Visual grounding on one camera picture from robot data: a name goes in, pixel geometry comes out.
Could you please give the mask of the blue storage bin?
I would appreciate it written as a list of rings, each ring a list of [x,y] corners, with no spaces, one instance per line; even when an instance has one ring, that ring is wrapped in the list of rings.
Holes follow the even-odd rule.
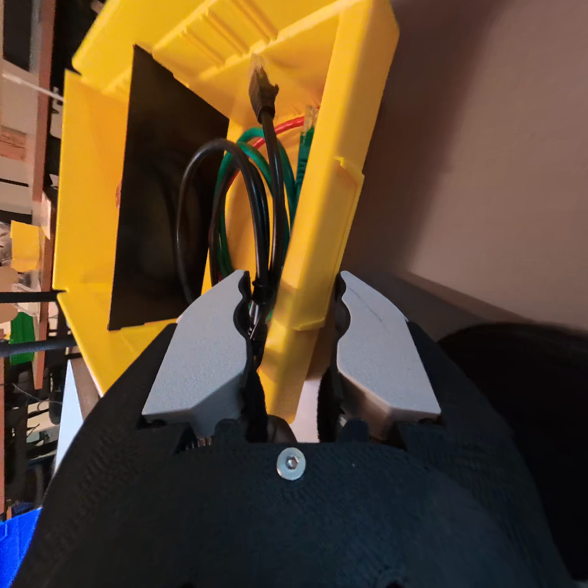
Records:
[[[26,555],[42,508],[1,522],[1,587],[10,587]]]

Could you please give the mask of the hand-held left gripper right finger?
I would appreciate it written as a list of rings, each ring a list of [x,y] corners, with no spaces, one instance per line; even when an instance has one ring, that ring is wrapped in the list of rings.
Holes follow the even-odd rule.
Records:
[[[345,417],[363,420],[371,435],[388,435],[396,422],[437,420],[442,411],[406,316],[347,270],[339,278],[335,364]]]

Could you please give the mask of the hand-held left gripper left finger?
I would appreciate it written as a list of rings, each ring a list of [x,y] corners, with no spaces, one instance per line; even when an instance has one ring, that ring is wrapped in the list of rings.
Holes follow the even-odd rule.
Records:
[[[252,366],[250,297],[249,272],[235,270],[182,313],[142,409],[145,421],[214,430],[240,417]]]

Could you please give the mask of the black dimpled wrist pad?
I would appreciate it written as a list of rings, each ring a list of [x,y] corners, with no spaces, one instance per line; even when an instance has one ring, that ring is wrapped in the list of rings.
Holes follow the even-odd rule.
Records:
[[[587,581],[587,333],[494,323],[438,343],[511,427],[562,559]]]

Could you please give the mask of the grey desk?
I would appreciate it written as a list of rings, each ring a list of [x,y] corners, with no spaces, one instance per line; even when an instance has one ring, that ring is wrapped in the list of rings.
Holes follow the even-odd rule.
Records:
[[[390,1],[399,42],[341,268],[433,339],[587,332],[587,1]]]

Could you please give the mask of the black bin divider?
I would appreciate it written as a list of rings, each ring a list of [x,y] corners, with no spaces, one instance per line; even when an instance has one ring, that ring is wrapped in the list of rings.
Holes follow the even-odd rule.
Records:
[[[134,46],[112,295],[107,328],[177,318],[187,300],[178,273],[180,184],[229,120]]]

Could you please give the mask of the yellow storage bin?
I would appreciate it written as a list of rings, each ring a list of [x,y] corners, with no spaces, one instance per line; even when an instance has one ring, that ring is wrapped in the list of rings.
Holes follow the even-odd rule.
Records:
[[[134,45],[229,119],[255,125],[252,57],[279,123],[319,107],[259,374],[292,422],[364,182],[399,27],[389,1],[107,1],[66,71],[53,287],[104,394],[171,320],[107,329]]]

